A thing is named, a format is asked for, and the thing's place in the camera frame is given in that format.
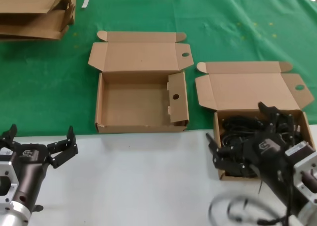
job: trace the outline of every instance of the green fabric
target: green fabric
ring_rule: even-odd
[[[76,23],[61,41],[0,44],[0,131],[19,136],[96,133],[99,72],[88,66],[99,30],[182,31],[200,61],[281,60],[294,64],[314,96],[317,3],[309,0],[78,0]],[[186,70],[188,129],[212,128],[199,106],[195,66]],[[317,123],[317,102],[305,108]]]

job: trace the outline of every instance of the white paper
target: white paper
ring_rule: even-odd
[[[84,3],[81,7],[86,8],[88,6],[88,2],[89,2],[89,0],[84,0]]]

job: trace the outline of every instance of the stacked cardboard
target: stacked cardboard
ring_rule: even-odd
[[[61,39],[74,23],[76,0],[0,0],[0,39]]]

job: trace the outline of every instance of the robotic arm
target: robotic arm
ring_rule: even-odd
[[[263,226],[282,223],[287,226],[289,216],[295,215],[303,225],[316,226],[317,152],[305,141],[297,145],[293,144],[292,118],[282,114],[276,107],[266,107],[263,103],[259,103],[259,109],[270,120],[270,124],[265,131],[255,134],[240,147],[218,148],[217,143],[210,136],[208,137],[214,165],[218,169],[225,170],[228,166],[232,167],[222,162],[228,161],[226,158],[228,154],[238,155],[244,161],[237,165],[238,171],[255,172],[287,206],[284,217],[271,221],[257,220],[254,223]],[[283,121],[289,126],[290,131],[286,141],[274,129],[280,118],[284,118]],[[227,213],[231,220],[244,222],[243,218],[230,214],[230,207]]]
[[[0,226],[27,226],[43,210],[35,203],[49,165],[58,168],[78,153],[73,127],[67,139],[48,146],[17,143],[16,133],[14,124],[0,136]]]

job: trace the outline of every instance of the flattened cardboard box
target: flattened cardboard box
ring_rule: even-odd
[[[179,132],[189,121],[185,74],[194,64],[184,33],[99,31],[89,65],[99,76],[100,133]]]
[[[60,39],[74,22],[76,0],[0,0],[0,39]]]
[[[288,62],[200,62],[197,69],[208,75],[196,78],[199,104],[216,111],[214,138],[221,147],[222,119],[234,115],[264,118],[258,102],[276,106],[291,113],[301,126],[304,140],[315,148],[305,112],[301,109],[314,101],[306,84],[298,74],[285,73],[292,69]],[[218,171],[223,180],[245,179],[227,176]]]

